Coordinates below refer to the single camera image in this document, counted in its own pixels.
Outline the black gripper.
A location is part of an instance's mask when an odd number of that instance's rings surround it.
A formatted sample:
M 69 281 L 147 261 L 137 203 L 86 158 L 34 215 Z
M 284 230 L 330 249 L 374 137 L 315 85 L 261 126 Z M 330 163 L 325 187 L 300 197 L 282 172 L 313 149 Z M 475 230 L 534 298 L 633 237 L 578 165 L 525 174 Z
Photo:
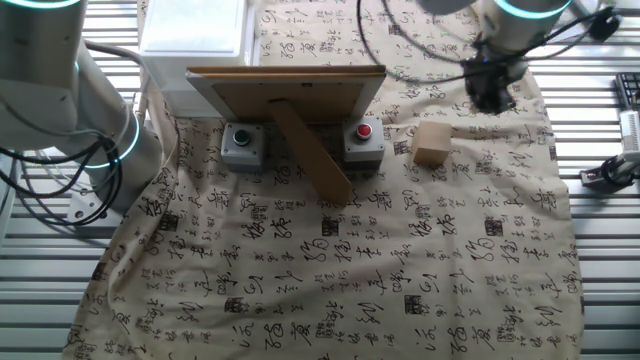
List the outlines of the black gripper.
M 465 59 L 462 68 L 474 107 L 482 113 L 501 114 L 516 106 L 507 87 L 522 79 L 528 64 L 519 58 L 500 62 L 478 55 Z

